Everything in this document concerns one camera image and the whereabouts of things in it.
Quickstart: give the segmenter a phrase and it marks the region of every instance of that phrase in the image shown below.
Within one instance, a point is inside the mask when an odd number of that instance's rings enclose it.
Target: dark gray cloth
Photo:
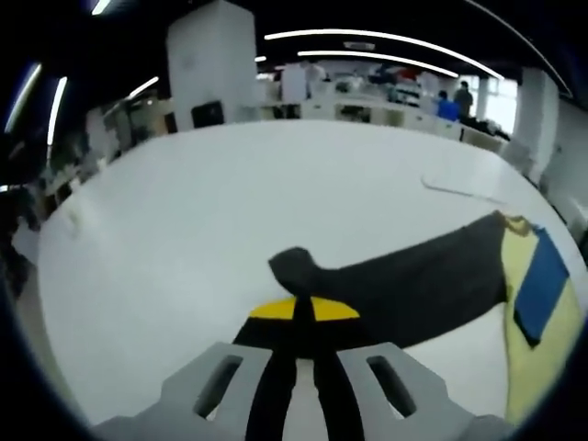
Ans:
[[[503,216],[395,253],[339,269],[317,266],[303,248],[277,254],[270,267],[297,297],[341,301],[356,310],[371,338],[416,345],[471,322],[505,301]]]

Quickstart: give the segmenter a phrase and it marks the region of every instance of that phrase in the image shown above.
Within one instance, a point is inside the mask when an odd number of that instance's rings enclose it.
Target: window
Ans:
[[[484,117],[496,122],[506,133],[513,133],[516,119],[518,84],[513,80],[495,80],[494,91],[489,87]]]
[[[478,108],[480,78],[478,76],[460,76],[459,82],[462,81],[469,83],[469,91],[474,98],[470,113],[475,115]],[[490,119],[500,125],[506,133],[513,133],[518,84],[514,80],[499,80],[497,78],[489,78],[487,81],[488,99],[486,108],[481,110],[481,119]]]

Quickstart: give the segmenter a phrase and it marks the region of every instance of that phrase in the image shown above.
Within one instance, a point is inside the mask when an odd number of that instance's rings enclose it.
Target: office desk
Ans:
[[[418,107],[389,103],[373,96],[322,96],[301,102],[267,101],[257,107],[257,117],[249,119],[276,119],[273,110],[275,107],[282,106],[300,107],[300,119],[315,120],[352,120],[342,114],[342,108],[361,107],[369,113],[370,124],[431,133],[495,153],[498,153],[506,144],[502,138],[491,136],[459,122],[447,121],[427,114]]]
[[[424,187],[424,175],[441,182],[444,173],[500,204]],[[133,415],[209,345],[232,341],[251,309],[288,296],[267,265],[275,253],[300,245],[322,266],[349,265],[497,208],[547,228],[585,305],[586,270],[565,225],[493,153],[413,130],[309,120],[152,139],[43,225],[39,283],[51,346],[91,423]],[[446,380],[457,403],[501,414],[501,311],[468,327],[408,352]]]

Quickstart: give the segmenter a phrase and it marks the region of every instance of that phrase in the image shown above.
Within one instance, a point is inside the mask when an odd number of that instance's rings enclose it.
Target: white pillar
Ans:
[[[475,117],[482,121],[486,118],[486,108],[488,107],[488,78],[480,79],[478,87],[478,103],[475,108]]]
[[[226,122],[254,104],[257,68],[251,12],[215,1],[180,18],[167,34],[167,63],[175,122],[192,130],[191,110],[220,101]]]
[[[559,113],[560,97],[555,82],[539,69],[523,69],[513,138],[527,148],[531,160],[528,177],[536,184],[553,154]]]

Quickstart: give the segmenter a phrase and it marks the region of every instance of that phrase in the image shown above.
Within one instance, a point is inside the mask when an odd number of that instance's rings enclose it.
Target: ceiling light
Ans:
[[[427,64],[426,62],[417,62],[415,60],[409,60],[408,58],[401,58],[401,57],[393,57],[391,55],[384,55],[381,53],[369,53],[369,52],[357,52],[357,51],[300,51],[298,52],[300,57],[308,57],[308,56],[341,56],[341,57],[364,57],[364,58],[375,58],[378,60],[389,60],[391,62],[402,62],[404,64],[412,64],[414,66],[424,67],[425,69],[429,69],[431,71],[437,71],[441,74],[445,74],[448,76],[452,76],[453,78],[458,78],[459,75],[455,72],[448,71],[447,69],[443,69],[441,67],[433,66],[432,64]]]
[[[127,96],[127,99],[133,99],[135,96],[140,94],[143,90],[145,90],[147,87],[149,87],[150,85],[154,85],[158,81],[159,81],[159,76],[154,76],[151,80],[140,85],[135,90],[133,90],[131,93],[129,93],[129,96]]]
[[[558,73],[558,71],[555,70],[555,67],[553,67],[551,65],[551,63],[548,61],[548,59],[545,57],[545,55],[543,55],[539,51],[539,49],[537,49],[535,47],[535,45],[529,39],[526,39],[523,34],[521,34],[518,30],[516,30],[515,28],[513,28],[509,23],[507,23],[506,21],[504,21],[502,18],[500,18],[496,14],[494,14],[490,9],[488,9],[488,8],[482,6],[482,5],[479,5],[478,3],[474,2],[473,0],[466,0],[466,2],[468,2],[470,5],[472,5],[474,7],[477,7],[480,11],[485,12],[486,14],[488,14],[489,16],[491,16],[492,18],[494,18],[495,20],[500,21],[504,26],[506,26],[507,28],[509,28],[519,39],[521,39],[522,41],[524,41],[526,43],[526,45],[529,48],[531,48],[539,56],[539,58],[541,60],[543,60],[543,62],[548,66],[548,68],[553,72],[553,74],[558,77],[558,79],[560,80],[560,82],[563,84],[563,86],[568,91],[568,94],[570,95],[570,97],[572,97],[571,90],[568,87],[568,85],[566,85],[566,82],[563,81],[563,78],[561,78],[561,75]]]
[[[109,4],[110,0],[98,0],[96,6],[94,6],[94,9],[92,9],[92,15],[99,16],[104,12],[104,10],[108,7]]]
[[[472,66],[476,66],[477,68],[483,70],[485,73],[492,75],[499,80],[503,80],[504,77],[499,73],[493,71],[490,67],[483,65],[480,62],[476,62],[465,55],[460,53],[451,51],[449,49],[443,48],[441,46],[437,46],[433,43],[428,43],[426,41],[411,39],[410,37],[403,37],[402,35],[394,35],[394,34],[387,34],[384,32],[374,32],[371,30],[355,30],[355,29],[307,29],[307,30],[292,30],[290,32],[279,32],[277,34],[269,34],[265,36],[266,40],[277,40],[277,39],[286,39],[288,37],[301,37],[307,35],[360,35],[362,37],[374,37],[378,39],[388,39],[388,40],[397,40],[403,41],[405,43],[416,44],[418,46],[423,46],[428,49],[432,49],[434,51],[443,52],[446,55],[450,55],[454,58],[458,58],[463,62],[467,62]]]
[[[53,98],[53,105],[51,106],[51,115],[49,116],[49,130],[47,131],[47,145],[53,145],[53,134],[55,132],[55,122],[57,121],[57,113],[59,112],[59,105],[62,102],[63,91],[67,84],[67,77],[64,76],[57,84],[55,89],[55,97]]]
[[[9,131],[12,131],[15,122],[17,121],[18,115],[25,105],[25,101],[27,101],[30,91],[33,89],[33,85],[35,85],[37,78],[39,78],[40,70],[41,65],[39,63],[37,63],[37,65],[30,70],[27,79],[25,80],[21,89],[18,91],[15,104],[12,106],[12,110],[10,110],[10,115],[8,115],[4,132],[8,133]]]

